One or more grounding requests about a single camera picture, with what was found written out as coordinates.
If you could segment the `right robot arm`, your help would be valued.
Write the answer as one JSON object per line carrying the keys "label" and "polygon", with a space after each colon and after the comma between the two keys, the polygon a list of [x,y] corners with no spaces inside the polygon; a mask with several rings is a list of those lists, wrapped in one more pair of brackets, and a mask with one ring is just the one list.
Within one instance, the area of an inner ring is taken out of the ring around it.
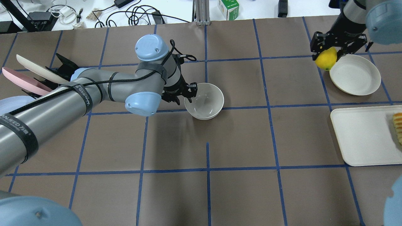
{"label": "right robot arm", "polygon": [[340,14],[329,31],[316,31],[310,42],[313,60],[325,50],[339,47],[337,58],[354,54],[364,45],[401,43],[402,3],[400,0],[331,0],[330,8]]}

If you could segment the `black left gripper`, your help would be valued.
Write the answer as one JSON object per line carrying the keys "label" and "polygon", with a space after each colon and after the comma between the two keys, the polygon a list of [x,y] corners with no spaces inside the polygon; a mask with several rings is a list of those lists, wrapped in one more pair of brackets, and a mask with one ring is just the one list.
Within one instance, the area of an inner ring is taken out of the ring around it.
{"label": "black left gripper", "polygon": [[192,98],[197,95],[197,90],[197,83],[186,83],[181,75],[175,84],[163,88],[162,100],[180,105],[179,96],[183,96],[192,103]]}

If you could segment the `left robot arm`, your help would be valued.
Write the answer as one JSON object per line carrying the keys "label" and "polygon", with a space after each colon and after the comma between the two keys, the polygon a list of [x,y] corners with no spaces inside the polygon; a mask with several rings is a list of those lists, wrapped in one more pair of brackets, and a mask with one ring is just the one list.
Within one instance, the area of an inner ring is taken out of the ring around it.
{"label": "left robot arm", "polygon": [[177,50],[174,40],[168,47],[161,36],[147,34],[135,44],[135,53],[140,62],[134,73],[79,68],[49,94],[1,114],[1,176],[103,101],[120,102],[132,114],[151,117],[162,100],[180,105],[178,96],[189,101],[196,96],[197,83],[186,83],[181,65],[197,59]]}

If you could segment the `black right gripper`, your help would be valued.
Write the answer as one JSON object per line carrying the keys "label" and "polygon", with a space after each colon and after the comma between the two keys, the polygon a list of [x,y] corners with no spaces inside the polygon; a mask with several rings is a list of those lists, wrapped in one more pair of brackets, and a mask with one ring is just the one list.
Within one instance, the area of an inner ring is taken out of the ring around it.
{"label": "black right gripper", "polygon": [[367,43],[365,30],[365,24],[353,22],[345,16],[338,16],[327,33],[316,31],[313,34],[310,42],[313,61],[323,51],[333,47],[333,40],[337,41],[340,47],[340,50],[337,51],[338,60],[347,54],[356,53]]}

